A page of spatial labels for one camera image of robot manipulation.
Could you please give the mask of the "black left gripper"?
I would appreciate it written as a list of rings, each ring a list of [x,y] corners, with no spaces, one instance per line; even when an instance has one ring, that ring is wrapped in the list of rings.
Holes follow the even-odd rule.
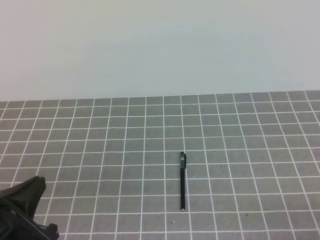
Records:
[[[57,240],[60,237],[56,224],[50,223],[45,226],[34,221],[35,212],[45,190],[45,178],[34,176],[0,191],[2,240]]]

